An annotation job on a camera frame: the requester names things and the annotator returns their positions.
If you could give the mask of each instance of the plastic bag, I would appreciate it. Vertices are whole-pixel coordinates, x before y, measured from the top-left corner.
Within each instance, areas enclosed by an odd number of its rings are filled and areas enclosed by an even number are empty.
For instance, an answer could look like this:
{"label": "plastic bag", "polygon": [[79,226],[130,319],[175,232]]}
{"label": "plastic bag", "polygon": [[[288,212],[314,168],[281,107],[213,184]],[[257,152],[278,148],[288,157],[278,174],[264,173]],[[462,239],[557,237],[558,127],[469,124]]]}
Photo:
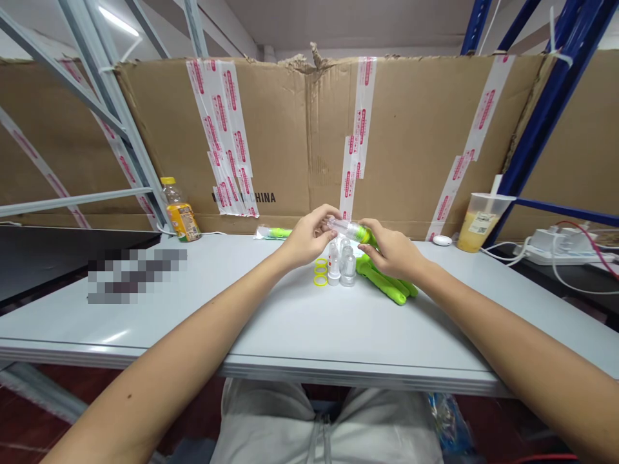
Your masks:
{"label": "plastic bag", "polygon": [[255,240],[286,240],[291,232],[292,229],[258,226],[253,237]]}
{"label": "plastic bag", "polygon": [[473,439],[453,395],[428,393],[428,401],[443,455],[472,454]]}

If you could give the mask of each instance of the white mouse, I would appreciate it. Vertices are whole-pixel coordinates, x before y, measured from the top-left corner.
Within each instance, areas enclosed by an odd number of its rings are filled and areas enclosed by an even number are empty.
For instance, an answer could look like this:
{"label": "white mouse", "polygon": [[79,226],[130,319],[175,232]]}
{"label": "white mouse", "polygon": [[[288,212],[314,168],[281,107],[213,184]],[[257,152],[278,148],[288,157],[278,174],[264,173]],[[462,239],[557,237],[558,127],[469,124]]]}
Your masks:
{"label": "white mouse", "polygon": [[436,245],[440,245],[440,246],[449,246],[449,245],[451,245],[451,239],[449,237],[447,237],[446,235],[435,235],[434,238],[432,239],[432,241]]}

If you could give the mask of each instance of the hand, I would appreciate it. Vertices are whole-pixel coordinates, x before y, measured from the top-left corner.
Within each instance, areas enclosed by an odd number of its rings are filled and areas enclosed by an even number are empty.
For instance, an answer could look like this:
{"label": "hand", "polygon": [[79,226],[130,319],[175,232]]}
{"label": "hand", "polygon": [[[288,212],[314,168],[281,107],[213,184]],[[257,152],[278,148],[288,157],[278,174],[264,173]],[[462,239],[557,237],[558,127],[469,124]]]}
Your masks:
{"label": "hand", "polygon": [[380,251],[368,244],[360,244],[359,249],[380,272],[414,284],[426,271],[430,261],[403,233],[384,228],[376,219],[362,219],[359,224],[370,228],[376,237]]}
{"label": "hand", "polygon": [[299,219],[294,230],[275,252],[283,256],[290,269],[305,266],[314,261],[326,246],[337,237],[337,232],[326,225],[327,215],[338,219],[342,216],[337,208],[324,204]]}

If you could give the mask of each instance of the red floor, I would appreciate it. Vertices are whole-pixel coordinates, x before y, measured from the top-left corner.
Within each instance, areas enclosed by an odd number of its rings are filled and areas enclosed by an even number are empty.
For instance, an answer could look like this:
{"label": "red floor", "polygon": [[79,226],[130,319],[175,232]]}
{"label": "red floor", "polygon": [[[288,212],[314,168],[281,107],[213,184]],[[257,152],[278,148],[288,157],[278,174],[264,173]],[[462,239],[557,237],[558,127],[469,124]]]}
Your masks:
{"label": "red floor", "polygon": [[[39,368],[86,403],[91,403],[119,374],[111,369],[51,365]],[[172,454],[183,437],[217,439],[223,383],[222,378],[214,378],[204,387],[162,439],[159,452]],[[304,386],[313,400],[342,401],[348,392],[345,387]],[[556,443],[529,442],[521,437],[523,430],[535,430],[542,424],[517,400],[457,398],[478,453],[490,463],[546,451]],[[0,387],[0,463],[40,462],[68,428],[69,424]]]}

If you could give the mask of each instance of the iced drink cup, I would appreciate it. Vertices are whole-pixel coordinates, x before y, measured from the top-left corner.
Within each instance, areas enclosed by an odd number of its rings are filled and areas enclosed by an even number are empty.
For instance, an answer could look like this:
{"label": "iced drink cup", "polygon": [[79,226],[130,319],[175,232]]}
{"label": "iced drink cup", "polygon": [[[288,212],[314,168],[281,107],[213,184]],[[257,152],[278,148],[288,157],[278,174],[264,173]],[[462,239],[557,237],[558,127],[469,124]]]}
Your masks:
{"label": "iced drink cup", "polygon": [[458,248],[468,253],[477,253],[509,204],[515,199],[516,197],[505,195],[472,193],[460,230]]}

